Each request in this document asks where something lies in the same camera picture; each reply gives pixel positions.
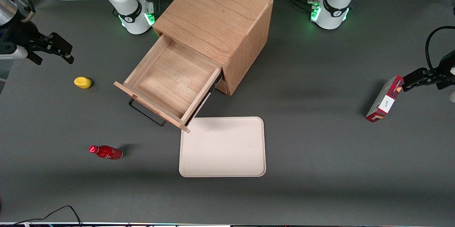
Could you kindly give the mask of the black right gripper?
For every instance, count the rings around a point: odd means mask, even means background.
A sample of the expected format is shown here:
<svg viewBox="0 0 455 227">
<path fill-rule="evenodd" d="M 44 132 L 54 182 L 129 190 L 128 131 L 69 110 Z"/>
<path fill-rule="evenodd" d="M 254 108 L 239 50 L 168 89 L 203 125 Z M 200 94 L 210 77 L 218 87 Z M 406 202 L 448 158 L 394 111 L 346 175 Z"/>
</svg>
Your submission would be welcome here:
<svg viewBox="0 0 455 227">
<path fill-rule="evenodd" d="M 33 22 L 23 23 L 18 18 L 13 18 L 4 25 L 1 25 L 1 52 L 11 53 L 17 46 L 24 47 L 28 54 L 27 59 L 36 65 L 41 65 L 43 59 L 34 51 L 45 49 L 49 54 L 62 57 L 70 65 L 74 62 L 71 55 L 73 46 L 57 33 L 50 33 L 48 36 L 41 34 Z"/>
</svg>

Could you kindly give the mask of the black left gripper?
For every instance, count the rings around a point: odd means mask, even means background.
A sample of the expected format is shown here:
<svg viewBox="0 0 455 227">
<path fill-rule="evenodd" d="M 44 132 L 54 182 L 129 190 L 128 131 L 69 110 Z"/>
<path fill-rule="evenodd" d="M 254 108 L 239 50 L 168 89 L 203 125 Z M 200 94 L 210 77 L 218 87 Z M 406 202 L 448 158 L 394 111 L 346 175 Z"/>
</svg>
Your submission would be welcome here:
<svg viewBox="0 0 455 227">
<path fill-rule="evenodd" d="M 450 53 L 442 57 L 439 65 L 437 66 L 437 75 L 444 80 L 438 80 L 438 76 L 434 75 L 430 70 L 427 70 L 426 68 L 418 68 L 403 77 L 403 91 L 408 92 L 413 88 L 419 86 L 429 86 L 434 83 L 437 84 L 438 90 L 453 86 L 455 75 L 452 73 L 452 69 L 454 69 L 454 65 L 455 51 L 452 50 Z"/>
</svg>

